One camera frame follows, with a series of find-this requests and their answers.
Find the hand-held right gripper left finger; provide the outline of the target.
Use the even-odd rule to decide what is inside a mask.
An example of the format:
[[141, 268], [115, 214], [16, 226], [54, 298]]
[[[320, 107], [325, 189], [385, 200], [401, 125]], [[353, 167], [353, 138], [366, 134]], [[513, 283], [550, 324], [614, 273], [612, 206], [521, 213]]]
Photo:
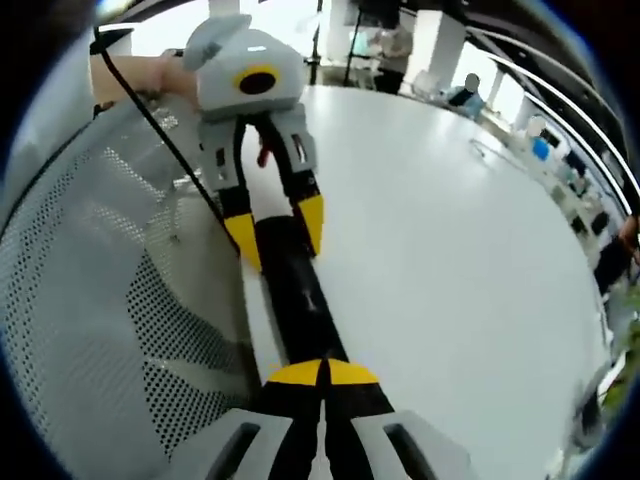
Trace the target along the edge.
[[323, 361], [269, 377], [250, 409], [231, 409], [182, 446], [184, 479], [306, 479], [316, 455]]

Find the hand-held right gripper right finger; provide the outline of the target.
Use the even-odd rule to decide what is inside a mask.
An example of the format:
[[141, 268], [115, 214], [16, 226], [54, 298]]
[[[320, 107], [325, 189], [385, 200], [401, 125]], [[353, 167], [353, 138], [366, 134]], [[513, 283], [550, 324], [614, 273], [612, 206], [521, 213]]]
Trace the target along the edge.
[[367, 368], [327, 361], [326, 450], [336, 479], [476, 479], [468, 451], [410, 410], [396, 410]]

